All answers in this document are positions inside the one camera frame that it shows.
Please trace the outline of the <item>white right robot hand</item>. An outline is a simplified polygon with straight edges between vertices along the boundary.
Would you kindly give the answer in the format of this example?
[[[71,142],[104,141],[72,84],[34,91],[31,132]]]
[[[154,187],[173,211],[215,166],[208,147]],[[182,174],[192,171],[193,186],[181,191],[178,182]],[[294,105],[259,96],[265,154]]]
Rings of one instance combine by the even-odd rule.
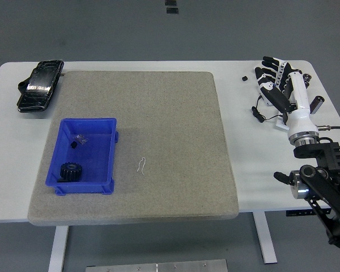
[[[260,94],[281,114],[288,127],[288,140],[297,147],[318,141],[317,126],[311,121],[311,108],[303,74],[284,60],[264,56],[254,69]]]

